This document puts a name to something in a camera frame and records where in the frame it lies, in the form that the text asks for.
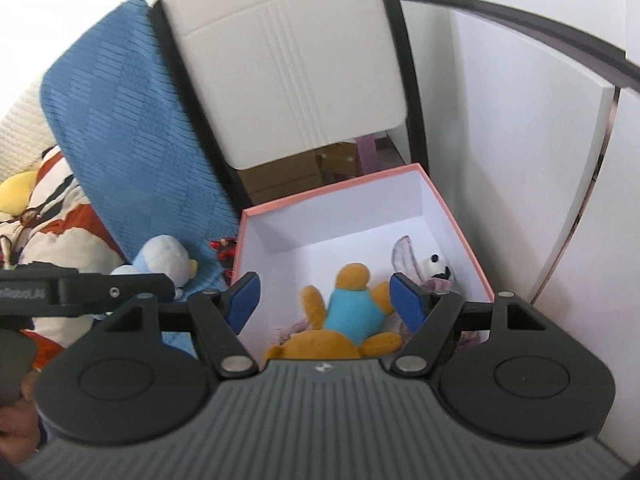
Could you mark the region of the person left hand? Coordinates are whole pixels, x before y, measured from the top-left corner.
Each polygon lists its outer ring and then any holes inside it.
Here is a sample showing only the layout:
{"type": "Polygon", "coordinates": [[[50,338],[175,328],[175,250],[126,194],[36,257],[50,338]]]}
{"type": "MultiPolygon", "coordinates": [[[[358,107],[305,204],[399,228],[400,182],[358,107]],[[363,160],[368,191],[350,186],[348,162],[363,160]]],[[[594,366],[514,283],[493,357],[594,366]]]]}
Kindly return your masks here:
{"type": "Polygon", "coordinates": [[[21,382],[21,397],[1,409],[1,455],[11,464],[28,460],[40,442],[39,415],[34,402],[34,387],[39,373],[29,372],[21,382]]]}

